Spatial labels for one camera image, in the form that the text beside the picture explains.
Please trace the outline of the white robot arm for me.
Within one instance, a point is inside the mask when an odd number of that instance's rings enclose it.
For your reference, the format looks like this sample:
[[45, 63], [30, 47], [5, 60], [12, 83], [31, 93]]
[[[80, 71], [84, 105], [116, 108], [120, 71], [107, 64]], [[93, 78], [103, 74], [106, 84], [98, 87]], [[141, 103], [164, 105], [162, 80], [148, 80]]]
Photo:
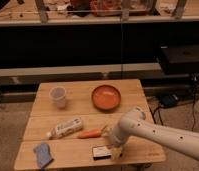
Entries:
[[114, 147], [120, 147], [131, 136], [153, 141], [199, 161], [199, 133], [147, 122], [145, 112], [139, 107], [120, 117], [109, 133], [109, 140]]

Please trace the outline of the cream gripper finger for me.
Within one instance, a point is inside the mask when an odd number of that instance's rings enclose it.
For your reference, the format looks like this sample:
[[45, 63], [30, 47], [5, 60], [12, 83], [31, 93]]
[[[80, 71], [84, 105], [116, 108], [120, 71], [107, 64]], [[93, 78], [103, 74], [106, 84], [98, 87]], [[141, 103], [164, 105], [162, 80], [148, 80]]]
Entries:
[[118, 159], [122, 154], [122, 150], [123, 150], [122, 147], [113, 147], [111, 149], [111, 158]]

